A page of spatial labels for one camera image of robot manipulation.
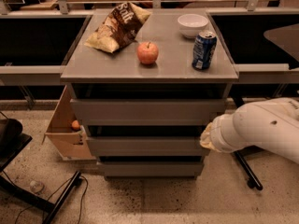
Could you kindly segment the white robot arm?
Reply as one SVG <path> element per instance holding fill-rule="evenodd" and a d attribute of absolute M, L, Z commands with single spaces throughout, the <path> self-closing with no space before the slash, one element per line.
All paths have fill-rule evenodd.
<path fill-rule="evenodd" d="M 199 142 L 223 153 L 256 146 L 299 163 L 299 102 L 277 98 L 242 105 L 214 118 Z"/>

